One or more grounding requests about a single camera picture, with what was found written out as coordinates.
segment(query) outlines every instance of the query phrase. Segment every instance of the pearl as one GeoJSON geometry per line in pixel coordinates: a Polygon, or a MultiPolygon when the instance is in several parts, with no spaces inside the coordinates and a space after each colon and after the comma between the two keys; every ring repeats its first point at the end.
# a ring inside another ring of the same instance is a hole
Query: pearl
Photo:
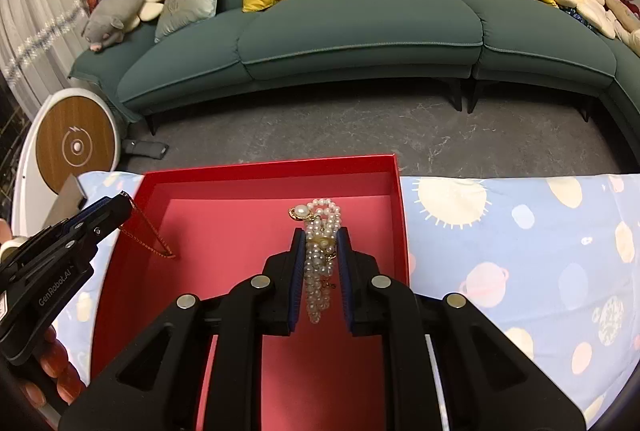
{"type": "Polygon", "coordinates": [[[299,218],[306,218],[309,214],[309,208],[306,205],[296,205],[293,208],[293,212],[299,218]]]}

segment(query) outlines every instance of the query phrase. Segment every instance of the white tag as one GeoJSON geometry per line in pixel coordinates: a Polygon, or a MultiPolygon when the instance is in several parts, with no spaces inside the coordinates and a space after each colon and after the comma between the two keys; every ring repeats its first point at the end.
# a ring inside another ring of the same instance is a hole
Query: white tag
{"type": "Polygon", "coordinates": [[[4,318],[9,309],[6,306],[6,290],[0,295],[0,321],[4,318]]]}

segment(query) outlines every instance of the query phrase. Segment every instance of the round white device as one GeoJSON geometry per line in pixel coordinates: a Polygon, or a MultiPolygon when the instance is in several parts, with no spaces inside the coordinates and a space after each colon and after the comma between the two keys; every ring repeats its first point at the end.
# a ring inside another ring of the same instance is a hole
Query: round white device
{"type": "Polygon", "coordinates": [[[12,231],[33,236],[69,175],[113,171],[120,137],[113,114],[91,91],[68,88],[51,95],[27,134],[15,180],[12,231]]]}

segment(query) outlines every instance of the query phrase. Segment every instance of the gray floor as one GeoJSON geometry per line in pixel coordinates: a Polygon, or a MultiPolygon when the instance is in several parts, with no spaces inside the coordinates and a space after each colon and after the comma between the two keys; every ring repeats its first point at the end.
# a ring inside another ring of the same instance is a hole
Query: gray floor
{"type": "Polygon", "coordinates": [[[306,157],[396,153],[402,175],[504,176],[633,173],[639,167],[598,103],[585,123],[581,97],[501,84],[476,111],[457,112],[430,80],[372,80],[299,86],[236,96],[157,115],[131,138],[159,140],[163,160],[124,157],[150,170],[306,157]]]}

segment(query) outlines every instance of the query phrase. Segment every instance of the light blue bedsheet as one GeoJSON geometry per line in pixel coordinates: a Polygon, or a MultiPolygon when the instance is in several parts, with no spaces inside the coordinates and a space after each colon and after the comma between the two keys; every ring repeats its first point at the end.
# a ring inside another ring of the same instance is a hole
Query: light blue bedsheet
{"type": "Polygon", "coordinates": [[[412,289],[467,296],[592,425],[640,357],[640,176],[401,185],[412,289]]]}
{"type": "MultiPolygon", "coordinates": [[[[113,198],[121,191],[126,191],[130,196],[134,196],[142,178],[141,175],[131,173],[101,171],[81,175],[79,177],[80,185],[87,197],[85,207],[105,196],[113,198]]],[[[53,322],[53,326],[58,332],[58,338],[65,345],[69,354],[69,361],[76,367],[85,384],[89,384],[90,379],[91,346],[100,292],[111,260],[111,251],[119,233],[120,231],[114,231],[98,244],[98,252],[91,261],[94,274],[53,322]]]]}

